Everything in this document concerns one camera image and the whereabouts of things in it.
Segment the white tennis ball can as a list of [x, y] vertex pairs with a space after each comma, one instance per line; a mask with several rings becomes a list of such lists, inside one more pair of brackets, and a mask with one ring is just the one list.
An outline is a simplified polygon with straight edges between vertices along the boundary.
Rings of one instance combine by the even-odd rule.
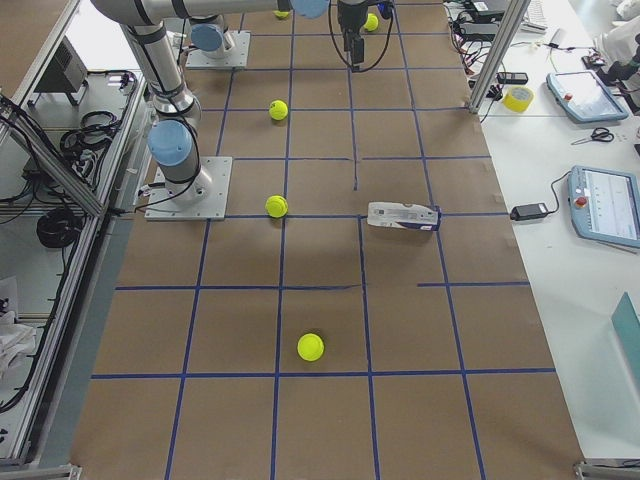
[[437, 231], [441, 225], [441, 211], [435, 206], [397, 202], [370, 202], [367, 223], [371, 226]]

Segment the tennis ball far right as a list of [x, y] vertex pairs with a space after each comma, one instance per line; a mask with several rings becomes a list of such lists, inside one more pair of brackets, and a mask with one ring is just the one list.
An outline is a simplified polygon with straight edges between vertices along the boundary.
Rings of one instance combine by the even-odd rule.
[[364, 24], [364, 29], [366, 32], [374, 32], [378, 29], [379, 19], [376, 14], [368, 13], [367, 18]]

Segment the tennis ball middle grid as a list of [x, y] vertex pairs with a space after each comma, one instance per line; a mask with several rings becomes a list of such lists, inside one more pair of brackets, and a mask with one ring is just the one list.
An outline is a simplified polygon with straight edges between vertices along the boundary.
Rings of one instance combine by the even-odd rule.
[[270, 103], [268, 112], [272, 120], [282, 121], [287, 118], [289, 109], [283, 100], [276, 99]]

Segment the tennis ball near base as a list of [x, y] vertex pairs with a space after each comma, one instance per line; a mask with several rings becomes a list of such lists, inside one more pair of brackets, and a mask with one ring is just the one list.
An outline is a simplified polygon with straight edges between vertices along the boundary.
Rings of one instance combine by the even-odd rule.
[[266, 199], [265, 211], [271, 218], [283, 218], [288, 213], [289, 207], [285, 197], [271, 195]]

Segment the tennis ball front centre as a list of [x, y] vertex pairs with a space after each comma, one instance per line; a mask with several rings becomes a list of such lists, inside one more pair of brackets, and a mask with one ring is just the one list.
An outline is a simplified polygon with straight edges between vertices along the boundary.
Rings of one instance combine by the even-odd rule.
[[319, 360], [325, 350], [323, 339], [315, 333], [303, 334], [297, 342], [298, 356], [307, 362], [315, 362]]

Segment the yellow tape roll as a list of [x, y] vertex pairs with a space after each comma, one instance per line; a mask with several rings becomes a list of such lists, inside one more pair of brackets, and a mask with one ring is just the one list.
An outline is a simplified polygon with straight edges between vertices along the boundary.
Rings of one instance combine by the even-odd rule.
[[510, 111], [525, 112], [534, 99], [534, 92], [524, 86], [513, 86], [504, 96], [503, 104]]

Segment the far teach pendant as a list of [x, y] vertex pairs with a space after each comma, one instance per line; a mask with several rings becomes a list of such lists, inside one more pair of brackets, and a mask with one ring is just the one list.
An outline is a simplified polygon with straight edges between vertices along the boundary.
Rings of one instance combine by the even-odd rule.
[[546, 85], [558, 105], [577, 123], [619, 121], [628, 112], [591, 70], [549, 73]]

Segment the teach pendant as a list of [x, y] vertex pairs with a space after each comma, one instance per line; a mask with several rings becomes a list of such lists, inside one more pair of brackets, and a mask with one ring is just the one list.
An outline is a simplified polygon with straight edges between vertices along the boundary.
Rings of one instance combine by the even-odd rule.
[[639, 248], [639, 187], [634, 174], [576, 165], [567, 186], [578, 236]]
[[546, 85], [558, 105], [577, 123], [619, 121], [628, 112], [591, 70], [549, 73]]

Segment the black power adapter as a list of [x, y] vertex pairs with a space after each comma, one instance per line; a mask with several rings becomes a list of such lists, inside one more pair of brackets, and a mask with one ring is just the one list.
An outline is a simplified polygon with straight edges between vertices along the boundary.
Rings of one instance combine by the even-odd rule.
[[512, 221], [529, 221], [545, 218], [549, 209], [543, 202], [516, 205], [509, 213]]

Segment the black scissors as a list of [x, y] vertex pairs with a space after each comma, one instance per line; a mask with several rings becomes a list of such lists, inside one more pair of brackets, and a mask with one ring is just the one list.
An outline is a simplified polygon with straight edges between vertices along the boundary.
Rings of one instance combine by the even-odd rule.
[[596, 127], [585, 138], [581, 138], [572, 142], [572, 145], [582, 145], [589, 142], [611, 143], [615, 139], [615, 135], [606, 127]]

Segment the grey control box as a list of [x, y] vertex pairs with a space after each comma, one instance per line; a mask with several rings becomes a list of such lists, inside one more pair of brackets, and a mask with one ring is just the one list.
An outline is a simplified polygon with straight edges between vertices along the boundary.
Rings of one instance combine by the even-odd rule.
[[85, 64], [70, 40], [64, 36], [34, 92], [64, 94], [72, 106], [78, 106], [88, 87], [87, 76]]

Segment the near teach pendant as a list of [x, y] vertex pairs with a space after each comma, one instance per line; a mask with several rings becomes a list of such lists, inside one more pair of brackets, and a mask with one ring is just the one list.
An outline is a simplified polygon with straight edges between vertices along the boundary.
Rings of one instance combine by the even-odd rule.
[[634, 174], [576, 165], [567, 186], [578, 236], [639, 248], [639, 187]]

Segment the aluminium frame post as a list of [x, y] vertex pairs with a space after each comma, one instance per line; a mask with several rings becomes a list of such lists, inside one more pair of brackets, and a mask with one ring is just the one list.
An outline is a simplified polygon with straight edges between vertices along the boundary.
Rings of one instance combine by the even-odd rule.
[[492, 46], [476, 79], [474, 88], [471, 91], [467, 104], [470, 113], [477, 114], [479, 112], [486, 93], [495, 79], [498, 68], [510, 48], [511, 41], [520, 28], [529, 4], [529, 0], [514, 0], [509, 2], [500, 27], [492, 42]]

